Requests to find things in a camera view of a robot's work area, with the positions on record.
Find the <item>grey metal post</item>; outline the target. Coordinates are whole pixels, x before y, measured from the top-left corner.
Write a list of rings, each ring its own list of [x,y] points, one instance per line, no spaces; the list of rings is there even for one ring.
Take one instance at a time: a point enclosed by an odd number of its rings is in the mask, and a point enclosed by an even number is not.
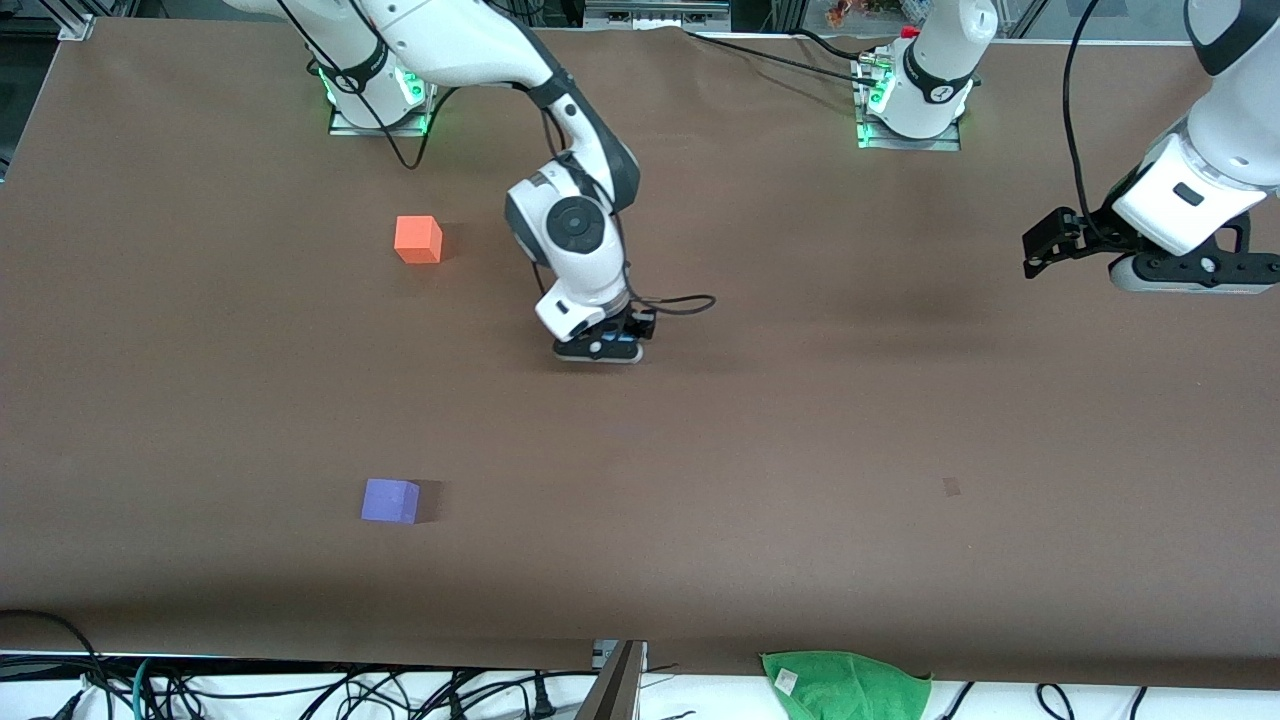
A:
[[[648,666],[645,641],[612,641],[604,665],[573,720],[639,720],[639,694]]]

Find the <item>orange foam block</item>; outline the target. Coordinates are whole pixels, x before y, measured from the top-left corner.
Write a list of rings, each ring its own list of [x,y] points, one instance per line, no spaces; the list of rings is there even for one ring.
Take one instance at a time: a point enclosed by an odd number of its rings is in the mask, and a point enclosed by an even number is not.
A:
[[[439,264],[443,259],[443,229],[430,215],[397,217],[393,247],[404,264]]]

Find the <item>purple foam block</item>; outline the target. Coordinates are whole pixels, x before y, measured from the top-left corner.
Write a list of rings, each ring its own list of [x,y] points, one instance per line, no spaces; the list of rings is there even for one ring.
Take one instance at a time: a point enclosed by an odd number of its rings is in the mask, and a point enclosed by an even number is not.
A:
[[[365,521],[413,525],[417,521],[420,486],[411,480],[370,478],[364,489],[360,518]]]

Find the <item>grey power strip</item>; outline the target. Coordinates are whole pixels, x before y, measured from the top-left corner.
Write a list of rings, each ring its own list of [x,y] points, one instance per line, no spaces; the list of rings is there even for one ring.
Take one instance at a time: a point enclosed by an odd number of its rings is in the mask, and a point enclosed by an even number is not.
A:
[[[730,0],[584,0],[585,29],[654,29],[731,32]]]

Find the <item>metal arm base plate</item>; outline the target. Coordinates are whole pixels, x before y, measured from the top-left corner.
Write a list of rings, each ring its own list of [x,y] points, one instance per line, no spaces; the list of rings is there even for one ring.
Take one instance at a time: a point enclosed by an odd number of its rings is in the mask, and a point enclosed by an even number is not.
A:
[[[442,88],[388,61],[360,95],[339,88],[320,74],[332,105],[329,132],[344,136],[421,137],[440,99]]]
[[[891,86],[892,73],[887,55],[859,53],[858,58],[850,61],[850,69],[855,78],[876,82],[876,86],[855,83],[852,90],[858,146],[860,149],[920,152],[959,152],[963,149],[959,119],[952,120],[942,135],[933,138],[909,138],[893,132],[882,118],[870,111],[872,101],[881,99],[883,91]]]

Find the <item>green cloth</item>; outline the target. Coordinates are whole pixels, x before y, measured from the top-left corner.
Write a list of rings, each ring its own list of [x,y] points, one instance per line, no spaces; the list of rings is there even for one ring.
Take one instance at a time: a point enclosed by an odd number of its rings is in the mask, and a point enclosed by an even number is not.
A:
[[[787,720],[922,720],[933,679],[841,651],[760,656]]]

